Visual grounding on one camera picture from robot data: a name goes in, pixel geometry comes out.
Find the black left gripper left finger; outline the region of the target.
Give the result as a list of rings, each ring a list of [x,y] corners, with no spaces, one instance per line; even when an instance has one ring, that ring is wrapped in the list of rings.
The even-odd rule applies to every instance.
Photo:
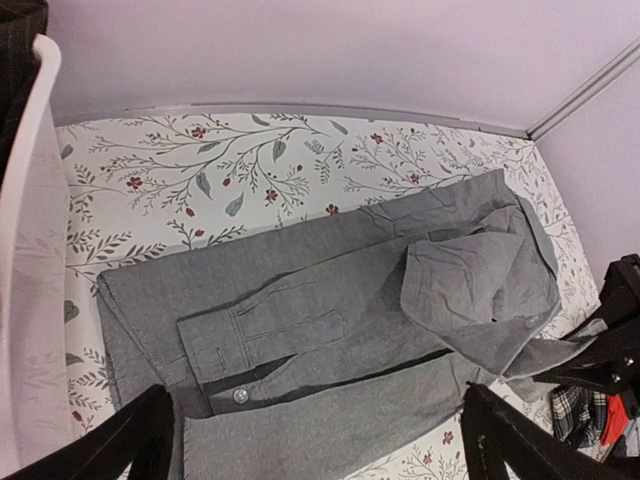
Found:
[[[10,474],[24,479],[166,479],[173,451],[173,401],[154,384],[90,433]]]

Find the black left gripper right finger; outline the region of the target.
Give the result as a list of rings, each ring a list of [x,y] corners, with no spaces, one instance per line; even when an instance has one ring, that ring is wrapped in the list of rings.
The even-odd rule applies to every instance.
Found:
[[[620,472],[559,442],[485,385],[470,383],[461,432],[470,479],[618,479]]]

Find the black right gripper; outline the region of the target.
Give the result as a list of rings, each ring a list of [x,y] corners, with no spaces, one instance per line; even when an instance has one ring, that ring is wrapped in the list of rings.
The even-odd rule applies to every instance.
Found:
[[[639,408],[639,256],[609,264],[600,302],[589,317],[606,329],[582,353],[544,373],[546,383],[578,386],[621,397],[627,410]]]

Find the grey button-up shirt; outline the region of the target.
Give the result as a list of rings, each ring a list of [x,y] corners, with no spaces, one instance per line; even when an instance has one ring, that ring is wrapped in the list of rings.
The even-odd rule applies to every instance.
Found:
[[[582,353],[591,335],[541,335],[557,271],[500,170],[106,270],[112,399],[171,393],[173,479],[341,479],[445,422],[469,383],[532,399]]]

